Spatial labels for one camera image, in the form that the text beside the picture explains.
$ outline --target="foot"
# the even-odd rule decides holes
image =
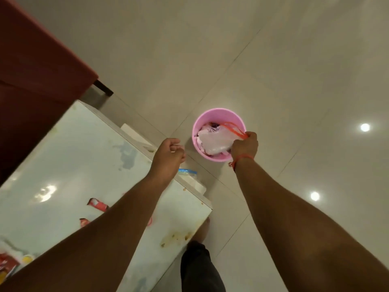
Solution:
[[[199,227],[197,232],[194,234],[191,241],[195,240],[199,243],[202,243],[205,240],[205,238],[207,237],[210,222],[211,222],[211,220],[209,219],[209,217],[207,217],[207,219],[204,221],[204,223]]]

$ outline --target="red string bracelet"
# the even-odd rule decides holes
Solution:
[[[241,155],[239,155],[239,156],[236,157],[235,161],[229,162],[229,163],[228,163],[228,166],[232,167],[232,169],[233,169],[234,172],[235,172],[235,164],[236,164],[236,162],[238,162],[238,161],[239,161],[240,159],[242,159],[242,158],[249,158],[249,159],[254,160],[254,158],[251,157],[249,154],[241,154]]]

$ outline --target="white plastic bag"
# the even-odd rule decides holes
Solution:
[[[206,129],[199,131],[198,138],[205,153],[214,156],[229,151],[236,139],[243,140],[247,135],[235,124],[227,122],[220,124],[216,131]]]

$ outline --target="fist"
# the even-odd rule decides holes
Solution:
[[[180,164],[185,161],[184,146],[180,145],[177,138],[167,138],[159,146],[154,155],[148,176],[156,179],[164,186],[177,174]]]
[[[231,147],[231,156],[235,160],[237,156],[247,154],[255,157],[258,150],[257,134],[255,132],[246,132],[249,136],[245,140],[235,140]]]

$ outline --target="forearm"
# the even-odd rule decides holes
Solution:
[[[116,291],[166,186],[145,177],[106,213],[38,257],[2,289]]]
[[[274,181],[253,160],[236,163],[253,220],[290,291],[380,289],[386,268],[323,212]]]

